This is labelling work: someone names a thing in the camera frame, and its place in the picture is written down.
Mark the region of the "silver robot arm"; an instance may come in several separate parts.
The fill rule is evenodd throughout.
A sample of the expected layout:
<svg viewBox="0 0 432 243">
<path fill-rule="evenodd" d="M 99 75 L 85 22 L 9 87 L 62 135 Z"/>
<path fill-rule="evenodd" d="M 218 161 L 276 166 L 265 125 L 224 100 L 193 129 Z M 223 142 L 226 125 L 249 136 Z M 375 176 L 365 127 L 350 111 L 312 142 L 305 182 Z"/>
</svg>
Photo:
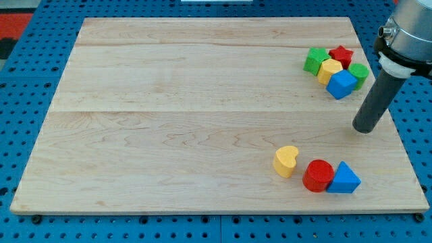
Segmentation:
<svg viewBox="0 0 432 243">
<path fill-rule="evenodd" d="M 389 75 L 431 79 L 431 0 L 399 0 L 379 27 L 374 50 Z"/>
</svg>

